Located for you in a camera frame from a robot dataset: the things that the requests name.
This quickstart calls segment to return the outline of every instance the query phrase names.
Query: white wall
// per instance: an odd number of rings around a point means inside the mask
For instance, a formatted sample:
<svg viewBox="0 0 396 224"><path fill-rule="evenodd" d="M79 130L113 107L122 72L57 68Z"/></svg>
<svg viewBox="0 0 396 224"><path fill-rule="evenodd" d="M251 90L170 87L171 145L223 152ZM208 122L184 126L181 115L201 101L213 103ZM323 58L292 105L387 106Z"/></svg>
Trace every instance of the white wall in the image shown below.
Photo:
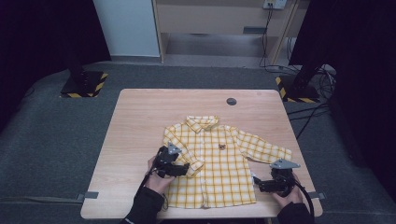
<svg viewBox="0 0 396 224"><path fill-rule="evenodd" d="M111 56L160 57L151 1L93 2Z"/></svg>

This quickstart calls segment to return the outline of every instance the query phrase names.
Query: gray carpet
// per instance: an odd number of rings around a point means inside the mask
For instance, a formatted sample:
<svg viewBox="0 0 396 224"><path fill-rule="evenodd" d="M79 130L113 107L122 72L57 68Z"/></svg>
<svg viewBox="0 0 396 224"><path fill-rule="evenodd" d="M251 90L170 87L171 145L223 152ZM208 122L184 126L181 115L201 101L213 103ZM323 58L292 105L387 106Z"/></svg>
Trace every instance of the gray carpet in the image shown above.
<svg viewBox="0 0 396 224"><path fill-rule="evenodd" d="M0 133L0 198L74 199L85 192L122 89L277 89L274 75L261 69L109 63L87 69L109 74L95 98L61 98L67 71L39 80L27 92L18 113ZM318 104L284 105L290 112ZM291 121L296 134L305 123L306 119ZM317 223L396 220L396 205L372 172L348 158L330 113L312 118L298 142L317 191L327 195ZM84 220L80 208L80 204L2 202L0 223L118 223Z"/></svg>

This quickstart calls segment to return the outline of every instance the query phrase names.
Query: yellow and black hazard tape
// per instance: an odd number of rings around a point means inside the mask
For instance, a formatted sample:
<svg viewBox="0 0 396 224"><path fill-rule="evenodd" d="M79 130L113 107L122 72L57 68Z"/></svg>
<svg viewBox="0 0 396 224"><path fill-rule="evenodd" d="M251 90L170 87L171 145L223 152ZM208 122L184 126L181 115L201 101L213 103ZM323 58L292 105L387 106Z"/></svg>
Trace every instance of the yellow and black hazard tape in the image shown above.
<svg viewBox="0 0 396 224"><path fill-rule="evenodd" d="M94 92L90 92L90 93L69 92L69 93L63 93L62 97L69 97L69 98L96 97L99 94L100 90L103 88L107 76L108 74L106 73L102 74L102 77L100 78L99 83L96 85Z"/></svg>
<svg viewBox="0 0 396 224"><path fill-rule="evenodd" d="M276 84L279 88L280 97L284 102L296 102L296 103L320 103L319 98L290 98L286 93L285 86L282 83L280 77L276 78Z"/></svg>

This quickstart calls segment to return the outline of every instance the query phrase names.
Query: shirt collar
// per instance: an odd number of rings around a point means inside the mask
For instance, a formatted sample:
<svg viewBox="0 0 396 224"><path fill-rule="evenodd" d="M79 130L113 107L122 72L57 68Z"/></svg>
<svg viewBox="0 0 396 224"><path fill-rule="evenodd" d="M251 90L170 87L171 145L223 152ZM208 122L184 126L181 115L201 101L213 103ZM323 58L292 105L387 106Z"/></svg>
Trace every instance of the shirt collar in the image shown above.
<svg viewBox="0 0 396 224"><path fill-rule="evenodd" d="M219 118L217 116L187 116L186 123L196 133L202 129L210 129L217 124Z"/></svg>

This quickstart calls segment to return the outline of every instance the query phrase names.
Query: person's arm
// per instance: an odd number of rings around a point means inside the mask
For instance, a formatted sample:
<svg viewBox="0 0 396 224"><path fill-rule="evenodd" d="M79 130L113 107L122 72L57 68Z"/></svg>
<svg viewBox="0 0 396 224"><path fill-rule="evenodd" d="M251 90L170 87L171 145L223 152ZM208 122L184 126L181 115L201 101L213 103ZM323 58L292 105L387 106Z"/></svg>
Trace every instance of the person's arm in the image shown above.
<svg viewBox="0 0 396 224"><path fill-rule="evenodd" d="M272 193L273 197L279 203L281 210L277 215L280 224L314 224L315 221L311 217L303 203L303 195L297 186L291 190L290 194L284 198L276 193Z"/></svg>
<svg viewBox="0 0 396 224"><path fill-rule="evenodd" d="M155 157L148 161L148 169L152 166ZM155 223L157 213L163 206L163 193L169 184L175 179L174 176L161 178L155 172L145 183L145 187L134 198L134 205L129 214L121 221L121 224L149 224Z"/></svg>
<svg viewBox="0 0 396 224"><path fill-rule="evenodd" d="M304 203L289 203L277 215L280 224L314 223Z"/></svg>

